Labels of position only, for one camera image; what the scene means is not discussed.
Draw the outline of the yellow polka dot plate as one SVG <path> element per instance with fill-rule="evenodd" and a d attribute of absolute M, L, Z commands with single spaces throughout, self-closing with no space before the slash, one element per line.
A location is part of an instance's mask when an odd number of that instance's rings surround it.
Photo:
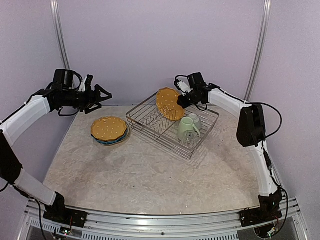
<path fill-rule="evenodd" d="M 161 88 L 156 94 L 156 106 L 163 117 L 170 121 L 179 121 L 185 110 L 178 105 L 179 93 L 169 87 Z"/>
<path fill-rule="evenodd" d="M 126 122 L 116 116 L 96 119 L 90 128 L 91 135 L 104 142 L 117 140 L 125 134 L 126 130 Z"/>

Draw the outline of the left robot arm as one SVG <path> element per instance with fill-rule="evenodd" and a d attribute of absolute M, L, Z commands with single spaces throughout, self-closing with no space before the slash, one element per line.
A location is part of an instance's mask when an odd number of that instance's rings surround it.
<path fill-rule="evenodd" d="M 111 99 L 111 93 L 100 85 L 91 86 L 92 75 L 85 78 L 69 69 L 57 69 L 53 81 L 40 89 L 14 113 L 0 123 L 0 177 L 21 195 L 33 198 L 45 206 L 45 218 L 68 224 L 72 215 L 65 205 L 65 198 L 46 187 L 27 173 L 12 147 L 19 137 L 34 123 L 53 111 L 61 112 L 71 107 L 89 114 Z"/>

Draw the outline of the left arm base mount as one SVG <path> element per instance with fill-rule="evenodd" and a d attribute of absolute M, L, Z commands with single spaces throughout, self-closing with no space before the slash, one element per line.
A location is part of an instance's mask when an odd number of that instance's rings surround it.
<path fill-rule="evenodd" d="M 88 213 L 85 211 L 70 208 L 66 208 L 64 213 L 46 210 L 43 214 L 46 220 L 79 228 L 84 228 L 87 216 Z"/>

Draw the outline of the cream bird pattern plate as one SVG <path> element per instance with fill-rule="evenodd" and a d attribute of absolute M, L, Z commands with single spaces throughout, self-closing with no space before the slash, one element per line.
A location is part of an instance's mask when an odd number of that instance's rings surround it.
<path fill-rule="evenodd" d="M 126 124 L 126 129 L 127 129 L 127 128 L 129 128 L 129 133 L 128 133 L 127 137 L 126 137 L 124 140 L 122 140 L 121 142 L 125 141 L 125 140 L 129 137 L 129 135 L 130 135 L 130 127 L 129 127 L 128 124 Z"/>

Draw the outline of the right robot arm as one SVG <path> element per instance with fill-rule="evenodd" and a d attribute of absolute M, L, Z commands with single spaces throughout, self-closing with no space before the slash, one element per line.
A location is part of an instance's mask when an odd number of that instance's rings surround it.
<path fill-rule="evenodd" d="M 267 150 L 267 135 L 262 103 L 251 103 L 237 98 L 221 87 L 206 83 L 200 72 L 186 76 L 187 83 L 177 75 L 175 87 L 182 93 L 177 104 L 186 109 L 192 105 L 216 105 L 238 120 L 236 138 L 254 159 L 258 180 L 259 207 L 239 212 L 243 227 L 274 221 L 282 217 L 282 191 L 276 183 L 272 161 Z"/>

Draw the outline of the blue polka dot plate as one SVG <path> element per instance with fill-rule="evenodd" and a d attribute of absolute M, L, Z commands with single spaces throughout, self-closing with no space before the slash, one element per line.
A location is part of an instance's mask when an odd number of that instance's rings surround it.
<path fill-rule="evenodd" d="M 109 140 L 109 141 L 104 141 L 104 140 L 99 140 L 97 139 L 96 137 L 94 137 L 93 135 L 91 135 L 91 137 L 98 143 L 102 144 L 102 145 L 106 145 L 106 146 L 110 146 L 110 145 L 114 145 L 114 144 L 117 144 L 121 141 L 123 141 L 129 134 L 129 131 L 130 131 L 130 128 L 128 127 L 126 129 L 126 131 L 124 132 L 124 135 L 119 137 L 118 139 L 116 140 Z"/>

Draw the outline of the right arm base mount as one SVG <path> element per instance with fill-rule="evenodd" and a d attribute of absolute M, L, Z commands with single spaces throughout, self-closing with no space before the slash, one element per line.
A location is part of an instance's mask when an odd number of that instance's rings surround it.
<path fill-rule="evenodd" d="M 245 208 L 239 212 L 239 218 L 242 227 L 248 227 L 258 225 L 270 221 L 280 219 L 282 217 L 280 209 L 275 209 L 271 212 L 262 211 L 260 207 L 257 208 Z"/>

